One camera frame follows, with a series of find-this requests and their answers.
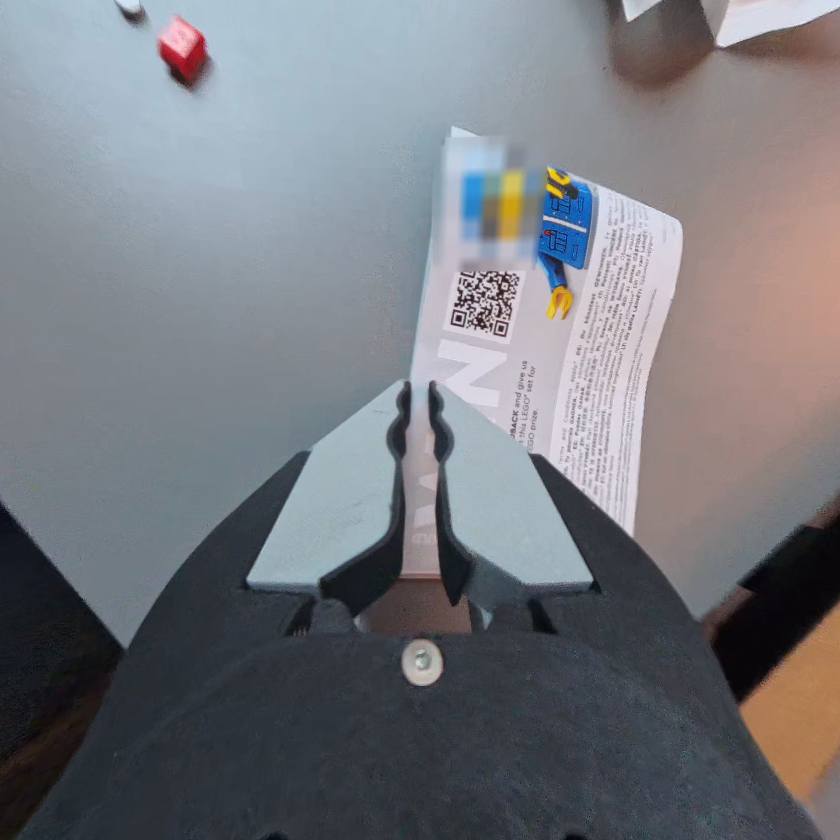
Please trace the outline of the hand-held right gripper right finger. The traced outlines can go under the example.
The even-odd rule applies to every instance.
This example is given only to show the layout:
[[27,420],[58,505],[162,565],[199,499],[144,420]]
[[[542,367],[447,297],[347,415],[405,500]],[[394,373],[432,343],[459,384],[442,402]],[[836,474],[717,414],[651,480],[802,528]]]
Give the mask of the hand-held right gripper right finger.
[[527,449],[444,385],[428,386],[437,461],[437,554],[447,598],[474,627],[497,610],[595,583]]

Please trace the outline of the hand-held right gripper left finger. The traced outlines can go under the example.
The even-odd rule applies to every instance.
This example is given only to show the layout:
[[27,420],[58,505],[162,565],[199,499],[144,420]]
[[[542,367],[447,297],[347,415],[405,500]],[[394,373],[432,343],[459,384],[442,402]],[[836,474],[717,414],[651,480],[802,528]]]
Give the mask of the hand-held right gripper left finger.
[[246,577],[250,590],[341,602],[352,616],[403,569],[403,458],[412,387],[401,380],[306,453]]

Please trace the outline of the lego instruction booklet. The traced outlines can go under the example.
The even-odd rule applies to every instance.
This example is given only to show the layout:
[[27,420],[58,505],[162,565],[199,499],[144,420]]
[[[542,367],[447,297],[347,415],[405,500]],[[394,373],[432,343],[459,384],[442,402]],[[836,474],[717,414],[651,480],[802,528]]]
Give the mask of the lego instruction booklet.
[[573,176],[577,209],[549,200],[543,231],[582,248],[550,277],[427,263],[403,461],[402,574],[438,578],[437,462],[429,382],[446,386],[529,453],[545,457],[634,536],[648,377],[676,291],[678,220]]

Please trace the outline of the red lego connector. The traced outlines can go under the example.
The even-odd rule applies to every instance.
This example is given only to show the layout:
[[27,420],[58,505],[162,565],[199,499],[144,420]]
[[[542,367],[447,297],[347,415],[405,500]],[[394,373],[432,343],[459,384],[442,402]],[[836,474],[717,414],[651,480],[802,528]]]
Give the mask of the red lego connector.
[[191,86],[207,61],[205,35],[180,15],[173,15],[156,39],[158,53],[180,81]]

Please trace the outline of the torn white paper bag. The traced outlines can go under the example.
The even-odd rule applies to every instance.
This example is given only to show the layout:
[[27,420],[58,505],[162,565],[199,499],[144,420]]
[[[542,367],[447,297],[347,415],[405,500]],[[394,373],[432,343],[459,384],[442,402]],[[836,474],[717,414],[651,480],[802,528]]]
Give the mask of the torn white paper bag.
[[838,1],[608,1],[628,46],[838,57]]

